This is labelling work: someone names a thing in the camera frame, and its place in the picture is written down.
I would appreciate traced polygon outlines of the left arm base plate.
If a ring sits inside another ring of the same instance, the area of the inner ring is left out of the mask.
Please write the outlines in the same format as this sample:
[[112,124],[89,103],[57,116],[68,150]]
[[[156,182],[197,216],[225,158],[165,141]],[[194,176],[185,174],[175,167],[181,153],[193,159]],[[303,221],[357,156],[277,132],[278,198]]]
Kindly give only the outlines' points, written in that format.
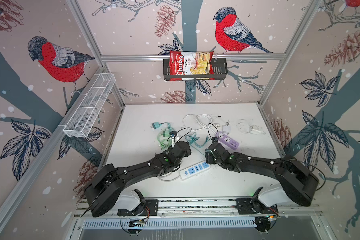
[[158,207],[159,207],[158,200],[145,200],[131,211],[126,209],[119,209],[117,216],[119,217],[156,216],[158,214]]

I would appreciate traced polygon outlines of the white blue power strip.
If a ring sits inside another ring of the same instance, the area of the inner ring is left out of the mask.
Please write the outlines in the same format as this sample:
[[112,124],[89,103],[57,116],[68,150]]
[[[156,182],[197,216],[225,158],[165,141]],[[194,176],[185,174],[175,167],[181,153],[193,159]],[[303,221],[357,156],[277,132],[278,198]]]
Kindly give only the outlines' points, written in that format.
[[189,178],[199,175],[200,173],[206,172],[211,168],[207,162],[199,162],[192,166],[180,169],[180,179],[185,181]]

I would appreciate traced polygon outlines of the teal plug adapter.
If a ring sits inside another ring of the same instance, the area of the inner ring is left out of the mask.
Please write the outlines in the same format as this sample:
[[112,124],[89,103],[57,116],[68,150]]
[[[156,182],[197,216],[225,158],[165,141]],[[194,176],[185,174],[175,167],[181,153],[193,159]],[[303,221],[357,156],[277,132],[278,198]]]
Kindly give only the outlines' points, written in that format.
[[154,123],[151,124],[151,127],[152,127],[152,129],[156,130],[156,129],[160,128],[164,124],[168,125],[169,123],[166,123],[166,122],[164,122],[164,123],[154,122]]

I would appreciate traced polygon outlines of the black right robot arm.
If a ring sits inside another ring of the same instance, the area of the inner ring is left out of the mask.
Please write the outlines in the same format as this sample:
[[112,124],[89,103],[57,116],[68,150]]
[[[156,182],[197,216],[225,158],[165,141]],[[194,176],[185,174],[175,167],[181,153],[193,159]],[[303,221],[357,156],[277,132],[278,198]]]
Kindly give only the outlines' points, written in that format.
[[216,142],[205,150],[206,162],[236,173],[252,173],[277,180],[287,197],[295,204],[309,207],[319,185],[319,179],[292,156],[283,159],[251,157],[242,153],[229,153]]

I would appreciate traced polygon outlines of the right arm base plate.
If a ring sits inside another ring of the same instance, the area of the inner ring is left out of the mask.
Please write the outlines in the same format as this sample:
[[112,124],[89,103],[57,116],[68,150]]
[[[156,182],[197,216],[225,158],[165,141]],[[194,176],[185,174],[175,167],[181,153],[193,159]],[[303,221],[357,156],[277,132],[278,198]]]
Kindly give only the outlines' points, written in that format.
[[236,199],[236,209],[239,215],[278,215],[277,205],[267,207],[259,200],[250,198]]

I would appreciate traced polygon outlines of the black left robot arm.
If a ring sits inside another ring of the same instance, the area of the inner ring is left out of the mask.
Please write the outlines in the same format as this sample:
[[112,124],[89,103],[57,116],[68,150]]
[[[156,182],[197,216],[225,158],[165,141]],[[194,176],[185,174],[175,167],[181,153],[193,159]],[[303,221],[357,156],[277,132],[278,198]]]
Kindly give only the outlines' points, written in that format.
[[125,188],[178,170],[182,159],[191,153],[189,143],[179,141],[174,147],[137,165],[118,168],[113,164],[105,165],[84,187],[92,217],[97,218],[110,211]]

